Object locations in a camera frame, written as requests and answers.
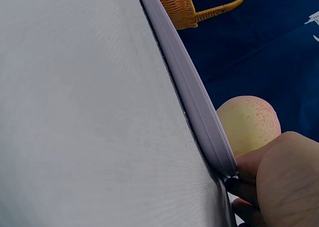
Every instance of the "basket handle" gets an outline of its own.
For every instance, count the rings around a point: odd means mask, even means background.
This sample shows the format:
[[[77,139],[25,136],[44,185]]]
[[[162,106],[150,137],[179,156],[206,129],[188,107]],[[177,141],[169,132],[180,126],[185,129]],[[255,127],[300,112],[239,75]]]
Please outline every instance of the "basket handle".
[[[225,5],[213,7],[213,8],[210,8],[208,10],[204,10],[204,11],[199,11],[196,13],[196,22],[204,21],[204,20],[209,19],[213,16],[217,16],[217,15],[220,15],[222,13],[231,11],[231,10],[235,9],[236,7],[238,7],[240,4],[242,4],[243,1],[244,0],[235,0],[235,1],[228,3],[228,4],[225,4]]]

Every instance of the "white fish pattern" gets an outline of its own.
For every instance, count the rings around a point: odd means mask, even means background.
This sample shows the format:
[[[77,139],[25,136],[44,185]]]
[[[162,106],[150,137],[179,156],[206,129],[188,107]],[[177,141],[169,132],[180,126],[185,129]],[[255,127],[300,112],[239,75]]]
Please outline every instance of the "white fish pattern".
[[[308,23],[311,23],[313,21],[316,22],[319,25],[319,11],[317,11],[316,13],[310,15],[309,16],[309,20],[307,22],[305,22],[305,25],[307,25]],[[314,39],[319,42],[319,37],[317,37],[315,35],[313,35],[313,36],[314,36]]]
[[[305,24],[308,24],[310,22],[315,21],[319,25],[319,11],[309,16],[309,21],[305,22]]]
[[[319,37],[316,37],[316,36],[314,35],[314,39],[319,42]]]

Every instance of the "blue fabric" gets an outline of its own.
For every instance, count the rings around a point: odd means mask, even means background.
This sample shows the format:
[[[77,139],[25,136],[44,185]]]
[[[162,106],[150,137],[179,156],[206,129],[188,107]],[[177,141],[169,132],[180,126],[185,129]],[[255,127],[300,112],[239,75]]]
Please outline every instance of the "blue fabric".
[[[233,0],[193,0],[197,11]],[[319,0],[245,0],[178,31],[218,108],[253,95],[276,110],[282,131],[319,141]]]

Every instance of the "hand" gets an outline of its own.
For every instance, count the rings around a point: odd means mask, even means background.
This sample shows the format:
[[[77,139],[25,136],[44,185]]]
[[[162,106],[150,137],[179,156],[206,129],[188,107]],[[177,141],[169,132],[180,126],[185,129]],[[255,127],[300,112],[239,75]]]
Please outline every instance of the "hand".
[[[236,161],[225,185],[240,227],[319,226],[319,143],[287,132]]]

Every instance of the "wicker basket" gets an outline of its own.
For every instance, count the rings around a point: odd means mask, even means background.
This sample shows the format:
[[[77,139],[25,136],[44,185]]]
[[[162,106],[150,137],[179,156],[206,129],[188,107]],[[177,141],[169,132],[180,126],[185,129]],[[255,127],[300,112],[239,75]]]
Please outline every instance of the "wicker basket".
[[[176,29],[198,27],[198,22],[231,11],[244,0],[196,12],[192,0],[160,0]]]

